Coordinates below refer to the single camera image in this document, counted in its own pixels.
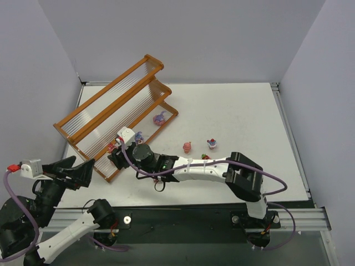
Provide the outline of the pink bear cupcake toy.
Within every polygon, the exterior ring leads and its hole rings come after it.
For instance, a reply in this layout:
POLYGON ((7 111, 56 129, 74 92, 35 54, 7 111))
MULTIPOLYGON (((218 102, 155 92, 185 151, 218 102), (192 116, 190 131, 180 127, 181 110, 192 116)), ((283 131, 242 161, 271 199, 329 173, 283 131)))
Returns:
POLYGON ((117 146, 115 144, 112 144, 111 142, 107 146, 107 153, 112 153, 113 150, 115 150, 117 146))

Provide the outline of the small purple bunny toy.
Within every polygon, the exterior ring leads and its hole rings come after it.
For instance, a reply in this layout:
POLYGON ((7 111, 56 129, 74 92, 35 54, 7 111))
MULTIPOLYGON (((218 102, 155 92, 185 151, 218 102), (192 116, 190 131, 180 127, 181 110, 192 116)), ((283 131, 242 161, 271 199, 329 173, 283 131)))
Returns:
POLYGON ((143 144, 144 143, 144 138, 143 138, 143 135, 142 135, 142 132, 139 131, 135 134, 135 143, 137 145, 139 144, 143 144))

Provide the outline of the purple bunny donut toy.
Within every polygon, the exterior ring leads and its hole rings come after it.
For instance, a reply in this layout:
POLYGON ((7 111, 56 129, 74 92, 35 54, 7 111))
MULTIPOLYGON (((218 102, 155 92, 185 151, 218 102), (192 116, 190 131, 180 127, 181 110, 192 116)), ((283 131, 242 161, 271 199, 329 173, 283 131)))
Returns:
POLYGON ((153 117, 153 123, 157 126, 161 126, 165 123, 165 117, 164 114, 166 113, 166 111, 162 111, 161 113, 155 115, 153 117))

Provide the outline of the pink ice cream toy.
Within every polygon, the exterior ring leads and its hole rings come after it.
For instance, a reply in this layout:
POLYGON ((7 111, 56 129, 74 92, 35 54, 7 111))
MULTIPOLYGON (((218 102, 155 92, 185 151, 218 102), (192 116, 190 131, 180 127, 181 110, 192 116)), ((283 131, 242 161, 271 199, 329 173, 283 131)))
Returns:
POLYGON ((185 142, 182 146, 182 149, 184 150, 185 154, 188 154, 192 149, 191 142, 185 142))

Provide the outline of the blue cupcake toy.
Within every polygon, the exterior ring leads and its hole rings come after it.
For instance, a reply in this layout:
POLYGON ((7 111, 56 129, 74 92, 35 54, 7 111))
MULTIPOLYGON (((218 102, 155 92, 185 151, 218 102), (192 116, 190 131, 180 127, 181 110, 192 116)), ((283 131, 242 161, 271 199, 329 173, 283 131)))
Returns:
POLYGON ((207 140, 207 145, 208 145, 210 150, 213 150, 217 146, 217 141, 215 139, 207 140))

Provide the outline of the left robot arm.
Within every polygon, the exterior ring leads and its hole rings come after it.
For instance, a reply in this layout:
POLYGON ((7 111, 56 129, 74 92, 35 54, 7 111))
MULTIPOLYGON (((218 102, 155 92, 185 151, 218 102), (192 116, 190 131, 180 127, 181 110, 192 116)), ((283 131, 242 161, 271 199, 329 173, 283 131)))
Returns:
POLYGON ((1 262, 24 258, 24 265, 50 265, 66 248, 95 229, 112 229, 115 213, 105 199, 93 204, 73 221, 64 219, 52 238, 40 241, 43 230, 54 228, 60 214, 58 205, 67 190, 89 187, 95 160, 75 165, 71 156, 44 165, 40 160, 23 160, 9 165, 3 182, 10 198, 1 207, 1 262), (18 172, 33 181, 34 198, 17 196, 9 185, 9 176, 18 172))

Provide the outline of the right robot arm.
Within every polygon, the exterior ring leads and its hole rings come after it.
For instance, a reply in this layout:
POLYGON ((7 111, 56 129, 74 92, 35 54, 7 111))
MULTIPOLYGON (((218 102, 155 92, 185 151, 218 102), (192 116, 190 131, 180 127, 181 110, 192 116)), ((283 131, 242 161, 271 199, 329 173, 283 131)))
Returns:
POLYGON ((154 153, 147 144, 132 143, 124 149, 120 144, 110 144, 108 151, 108 159, 117 169, 132 167, 139 180, 152 178, 164 185, 192 180, 223 183, 237 198, 245 201, 249 217, 264 219, 266 216, 263 169, 239 152, 218 160, 194 160, 154 153))

